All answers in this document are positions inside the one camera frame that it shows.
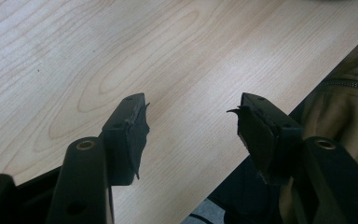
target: tabletop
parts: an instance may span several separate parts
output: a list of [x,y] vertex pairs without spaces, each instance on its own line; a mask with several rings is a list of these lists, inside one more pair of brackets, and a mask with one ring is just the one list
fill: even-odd
[[0,173],[23,183],[144,92],[116,223],[179,223],[248,155],[246,91],[290,112],[358,44],[358,1],[0,1]]

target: black fabric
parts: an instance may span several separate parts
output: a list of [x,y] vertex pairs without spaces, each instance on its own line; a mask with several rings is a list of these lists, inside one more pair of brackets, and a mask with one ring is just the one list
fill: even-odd
[[226,210],[226,224],[281,224],[279,193],[279,186],[264,183],[249,156],[209,199]]

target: tan fabric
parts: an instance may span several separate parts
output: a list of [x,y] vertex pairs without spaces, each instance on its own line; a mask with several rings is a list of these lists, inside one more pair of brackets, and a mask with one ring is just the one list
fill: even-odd
[[[358,81],[358,47],[326,79]],[[306,99],[302,117],[304,139],[322,136],[343,145],[358,162],[358,90],[348,87],[319,87]],[[280,211],[284,223],[296,223],[289,185],[281,190]]]

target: zipper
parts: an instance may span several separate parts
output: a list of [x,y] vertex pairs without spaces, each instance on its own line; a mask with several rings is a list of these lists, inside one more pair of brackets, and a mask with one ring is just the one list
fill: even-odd
[[323,86],[341,86],[349,87],[358,90],[358,81],[348,80],[348,79],[330,79],[323,81],[319,84],[320,87]]

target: table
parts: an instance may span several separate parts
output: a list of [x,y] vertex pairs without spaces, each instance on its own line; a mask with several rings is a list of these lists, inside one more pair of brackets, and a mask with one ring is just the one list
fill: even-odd
[[178,223],[248,155],[243,91],[290,112],[358,44],[358,1],[0,1],[0,173],[62,164],[144,92],[140,175],[117,223]]

